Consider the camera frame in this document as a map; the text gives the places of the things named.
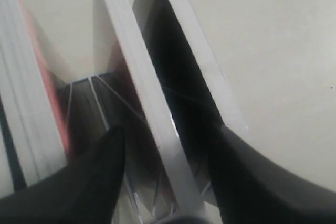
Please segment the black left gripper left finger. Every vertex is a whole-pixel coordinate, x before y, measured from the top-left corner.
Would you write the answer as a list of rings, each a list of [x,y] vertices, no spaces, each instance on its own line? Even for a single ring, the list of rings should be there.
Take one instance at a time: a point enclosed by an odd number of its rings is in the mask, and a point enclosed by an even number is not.
[[[110,223],[124,168],[124,131],[116,126],[73,163],[1,199],[1,223]]]

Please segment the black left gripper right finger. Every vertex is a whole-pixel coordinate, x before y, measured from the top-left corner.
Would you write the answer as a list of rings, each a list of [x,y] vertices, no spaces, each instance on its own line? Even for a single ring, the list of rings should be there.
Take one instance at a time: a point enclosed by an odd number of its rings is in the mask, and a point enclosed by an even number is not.
[[[335,192],[303,179],[214,127],[208,170],[224,223],[335,223]]]

